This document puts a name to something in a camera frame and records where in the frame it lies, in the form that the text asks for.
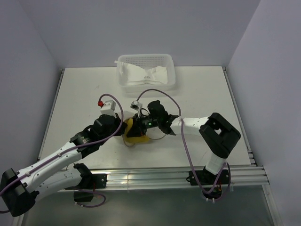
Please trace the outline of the yellow bra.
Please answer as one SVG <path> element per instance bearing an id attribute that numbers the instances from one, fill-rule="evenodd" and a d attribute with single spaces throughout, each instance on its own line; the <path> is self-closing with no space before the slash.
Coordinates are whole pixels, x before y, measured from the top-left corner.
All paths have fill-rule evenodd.
<path id="1" fill-rule="evenodd" d="M 129 132 L 129 130 L 132 128 L 133 119 L 128 118 L 128 119 L 124 120 L 124 122 L 126 123 L 127 128 L 125 129 L 125 133 L 124 133 L 124 135 L 122 135 L 122 138 L 123 138 L 124 143 L 127 146 L 133 146 L 133 145 L 136 145 L 136 144 L 149 142 L 150 139 L 147 135 L 142 135 L 140 137 L 127 137 L 127 134 Z"/>

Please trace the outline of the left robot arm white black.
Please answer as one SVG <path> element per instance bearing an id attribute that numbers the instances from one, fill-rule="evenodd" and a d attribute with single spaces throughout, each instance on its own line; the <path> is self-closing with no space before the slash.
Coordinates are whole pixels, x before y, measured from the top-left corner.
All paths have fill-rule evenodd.
<path id="1" fill-rule="evenodd" d="M 1 214 L 17 217 L 30 210 L 37 200 L 59 190 L 90 186 L 91 171 L 77 161 L 98 151 L 111 137 L 121 136 L 125 128 L 122 113 L 102 114 L 51 155 L 18 171 L 6 170 L 1 176 L 0 196 L 7 209 Z M 72 163 L 73 168 L 61 172 Z"/>

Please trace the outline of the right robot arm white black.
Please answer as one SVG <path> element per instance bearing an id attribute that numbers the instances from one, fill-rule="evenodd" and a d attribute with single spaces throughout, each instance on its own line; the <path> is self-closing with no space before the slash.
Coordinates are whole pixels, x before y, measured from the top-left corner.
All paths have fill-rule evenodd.
<path id="1" fill-rule="evenodd" d="M 128 143 L 146 142 L 147 130 L 159 128 L 166 135 L 201 136 L 212 154 L 205 166 L 204 180 L 215 183 L 226 159 L 241 138 L 240 132 L 219 113 L 202 118 L 182 118 L 169 114 L 159 100 L 148 104 L 148 115 L 136 113 L 127 120 L 125 138 Z"/>

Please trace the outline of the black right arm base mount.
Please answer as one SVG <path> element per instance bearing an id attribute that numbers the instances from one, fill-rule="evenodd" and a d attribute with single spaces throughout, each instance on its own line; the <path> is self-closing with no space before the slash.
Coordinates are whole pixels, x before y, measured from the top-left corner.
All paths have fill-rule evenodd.
<path id="1" fill-rule="evenodd" d="M 223 169 L 220 173 L 220 176 L 214 175 L 207 171 L 206 169 L 203 170 L 196 170 L 196 175 L 201 183 L 202 186 L 210 186 L 208 188 L 204 188 L 206 191 L 209 191 L 214 184 L 215 180 L 217 179 L 216 185 L 213 191 L 209 194 L 203 193 L 205 198 L 210 200 L 221 198 L 223 193 L 228 192 L 230 190 L 230 175 L 227 169 Z"/>

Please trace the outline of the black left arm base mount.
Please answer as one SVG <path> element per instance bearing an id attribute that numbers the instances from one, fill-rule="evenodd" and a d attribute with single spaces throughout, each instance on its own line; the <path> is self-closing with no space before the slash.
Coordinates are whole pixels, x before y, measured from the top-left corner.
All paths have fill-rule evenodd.
<path id="1" fill-rule="evenodd" d="M 92 174 L 83 179 L 79 185 L 75 186 L 76 190 L 73 192 L 73 199 L 75 202 L 91 202 L 94 198 L 93 193 L 84 192 L 83 190 L 91 190 L 95 192 L 97 189 L 104 189 L 107 183 L 106 174 Z"/>

